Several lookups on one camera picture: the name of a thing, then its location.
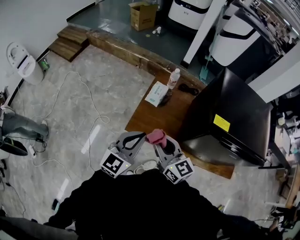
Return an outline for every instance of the jeans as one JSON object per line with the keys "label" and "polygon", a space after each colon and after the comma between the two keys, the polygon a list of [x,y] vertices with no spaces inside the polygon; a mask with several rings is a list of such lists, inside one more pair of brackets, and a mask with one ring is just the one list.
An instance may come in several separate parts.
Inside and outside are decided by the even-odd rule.
{"label": "jeans", "polygon": [[2,135],[6,136],[10,133],[19,133],[26,138],[34,140],[37,138],[45,139],[48,133],[48,127],[45,124],[38,124],[19,114],[9,112],[4,114]]}

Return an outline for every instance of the water bottle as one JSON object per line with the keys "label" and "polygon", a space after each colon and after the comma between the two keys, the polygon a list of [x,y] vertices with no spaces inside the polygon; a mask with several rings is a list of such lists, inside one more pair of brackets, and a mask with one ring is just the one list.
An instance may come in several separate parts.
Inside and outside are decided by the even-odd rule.
{"label": "water bottle", "polygon": [[173,89],[179,78],[180,78],[180,69],[177,68],[170,75],[170,78],[169,78],[169,81],[168,81],[168,84],[167,84],[168,88]]}

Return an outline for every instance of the white wall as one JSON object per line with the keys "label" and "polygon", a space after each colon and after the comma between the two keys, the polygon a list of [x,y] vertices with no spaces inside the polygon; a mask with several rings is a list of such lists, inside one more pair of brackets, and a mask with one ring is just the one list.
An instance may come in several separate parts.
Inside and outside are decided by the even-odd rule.
{"label": "white wall", "polygon": [[249,86],[268,103],[299,84],[300,42],[276,64],[249,83]]}
{"label": "white wall", "polygon": [[37,58],[66,25],[66,19],[94,0],[0,0],[0,90],[9,94],[21,78],[6,59],[6,48],[18,42]]}

